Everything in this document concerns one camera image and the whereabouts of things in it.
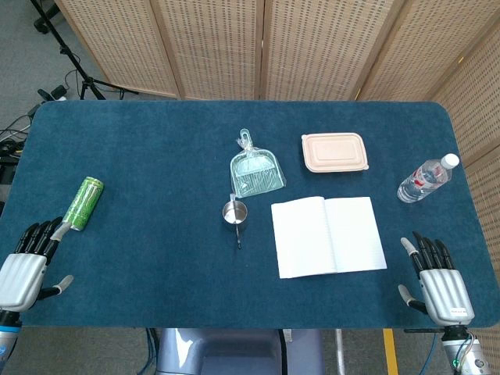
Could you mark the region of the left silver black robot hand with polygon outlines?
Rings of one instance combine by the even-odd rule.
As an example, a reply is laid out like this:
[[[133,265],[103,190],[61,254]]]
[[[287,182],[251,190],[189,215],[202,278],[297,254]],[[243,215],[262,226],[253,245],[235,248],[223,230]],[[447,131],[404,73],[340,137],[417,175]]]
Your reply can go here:
[[[46,270],[71,225],[57,217],[34,223],[20,236],[1,268],[1,309],[23,313],[38,300],[63,293],[73,282],[67,275],[51,287],[42,287]]]

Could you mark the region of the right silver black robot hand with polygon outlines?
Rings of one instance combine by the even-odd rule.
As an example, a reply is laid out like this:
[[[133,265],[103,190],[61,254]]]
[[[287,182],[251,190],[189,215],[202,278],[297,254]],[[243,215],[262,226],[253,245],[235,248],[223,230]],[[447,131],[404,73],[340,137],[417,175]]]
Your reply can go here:
[[[415,232],[417,245],[408,238],[400,242],[412,261],[423,294],[415,299],[408,288],[398,285],[403,302],[426,314],[439,327],[465,326],[475,317],[462,274],[455,268],[450,252],[439,239],[432,241]]]

